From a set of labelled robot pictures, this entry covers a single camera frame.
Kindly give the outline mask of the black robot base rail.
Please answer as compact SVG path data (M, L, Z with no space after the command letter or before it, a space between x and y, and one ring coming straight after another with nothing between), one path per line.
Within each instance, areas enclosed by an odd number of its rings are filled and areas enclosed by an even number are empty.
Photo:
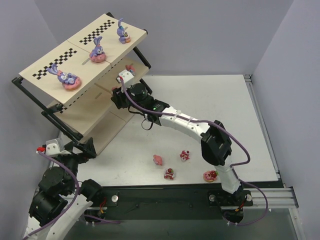
M104 186L100 199L84 211L86 221L220 220L227 213L240 221L253 206L251 192L227 193L220 183Z

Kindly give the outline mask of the pink figure blue sunglasses toy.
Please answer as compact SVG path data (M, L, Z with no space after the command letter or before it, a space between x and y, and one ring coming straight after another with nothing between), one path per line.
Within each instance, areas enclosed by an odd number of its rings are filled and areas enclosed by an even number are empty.
M130 72L133 76L136 75L136 70L135 70L135 68L134 68L134 64L133 64L133 63L127 64L127 65L125 66L125 69L126 69L128 72Z

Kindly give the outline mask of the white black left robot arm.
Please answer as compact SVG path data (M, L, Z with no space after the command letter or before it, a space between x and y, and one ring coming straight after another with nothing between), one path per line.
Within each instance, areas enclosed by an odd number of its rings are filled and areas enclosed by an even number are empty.
M38 183L28 211L25 240L61 240L86 209L94 204L103 208L107 202L103 188L92 179L79 183L78 167L96 157L94 141L69 142L55 138L46 141L36 153L54 166Z

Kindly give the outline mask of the purple bunny holding cupcake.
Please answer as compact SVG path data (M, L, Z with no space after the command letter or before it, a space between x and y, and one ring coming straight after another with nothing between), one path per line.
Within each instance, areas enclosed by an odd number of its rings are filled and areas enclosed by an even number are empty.
M131 42L131 37L128 34L128 32L126 31L127 27L123 27L122 26L122 22L123 22L123 18L120 18L118 20L118 23L117 23L118 28L117 28L116 33L119 36L118 40L122 44L130 43Z

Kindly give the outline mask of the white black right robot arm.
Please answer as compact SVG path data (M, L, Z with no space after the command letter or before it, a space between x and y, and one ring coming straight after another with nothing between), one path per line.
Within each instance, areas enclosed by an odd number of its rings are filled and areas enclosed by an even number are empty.
M135 108L138 114L150 122L162 127L177 130L200 143L202 158L215 166L222 189L235 194L241 182L233 172L230 155L231 137L226 133L220 121L198 120L181 113L171 105L153 98L142 83L136 83L128 89L114 87L111 100L118 109Z

